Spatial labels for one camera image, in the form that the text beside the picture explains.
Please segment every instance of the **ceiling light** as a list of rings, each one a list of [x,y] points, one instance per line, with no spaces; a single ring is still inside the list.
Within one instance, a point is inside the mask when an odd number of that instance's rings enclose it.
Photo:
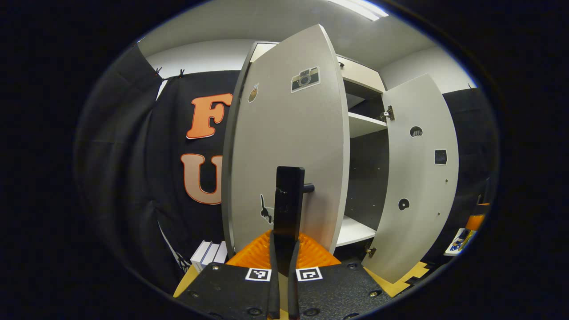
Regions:
[[[364,0],[328,0],[329,2],[335,3],[347,9],[350,9],[371,21],[375,21],[380,17],[386,17],[389,14],[385,13],[385,11],[381,10],[377,6],[364,1]]]

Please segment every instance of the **orange object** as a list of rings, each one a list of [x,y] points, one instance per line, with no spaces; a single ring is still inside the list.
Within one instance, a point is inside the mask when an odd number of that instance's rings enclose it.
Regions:
[[[237,252],[226,264],[243,266],[245,268],[271,269],[270,235],[271,230],[263,233],[241,251]],[[297,269],[341,263],[340,260],[324,249],[316,240],[302,232],[299,234],[298,240],[300,241],[300,246],[298,248],[298,259],[296,260]]]
[[[484,220],[484,215],[470,216],[470,218],[468,218],[468,222],[466,223],[465,228],[468,230],[478,231],[478,228],[480,228],[480,224],[482,224],[483,220]]]

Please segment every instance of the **black square sticker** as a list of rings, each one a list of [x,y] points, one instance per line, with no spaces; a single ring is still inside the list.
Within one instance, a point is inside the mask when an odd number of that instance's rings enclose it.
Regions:
[[[313,268],[303,268],[296,270],[296,278],[298,281],[312,281],[322,279],[322,274],[317,266]]]
[[[446,165],[447,164],[447,150],[446,149],[435,150],[435,164],[436,165]]]
[[[249,268],[245,280],[250,281],[271,281],[271,269]]]

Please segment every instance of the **cabinet door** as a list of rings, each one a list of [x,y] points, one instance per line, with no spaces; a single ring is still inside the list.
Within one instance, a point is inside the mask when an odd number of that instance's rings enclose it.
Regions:
[[[348,187],[349,125],[328,35],[317,24],[280,42],[251,62],[242,85],[228,119],[234,134],[225,140],[226,239],[238,252],[273,228],[277,167],[296,166],[315,186],[304,195],[300,231],[333,252]]]
[[[389,282],[427,253],[447,221],[456,192],[459,157],[455,127],[435,82],[423,75],[382,95],[389,179],[380,224],[363,265]]]

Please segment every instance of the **orange letter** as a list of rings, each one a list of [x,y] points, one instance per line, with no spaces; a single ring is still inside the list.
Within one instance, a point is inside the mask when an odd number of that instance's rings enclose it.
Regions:
[[[201,154],[185,153],[180,157],[184,164],[184,187],[185,192],[199,203],[220,204],[221,203],[221,161],[222,155],[212,157],[215,166],[216,187],[212,193],[205,192],[200,186],[200,167],[205,162]]]
[[[208,97],[199,97],[192,100],[193,120],[192,128],[188,130],[185,136],[188,139],[199,139],[213,136],[215,129],[209,126],[209,118],[213,118],[213,122],[220,123],[223,120],[224,107],[223,104],[216,104],[211,108],[214,102],[223,102],[231,105],[233,95],[226,93],[224,95],[215,95]]]

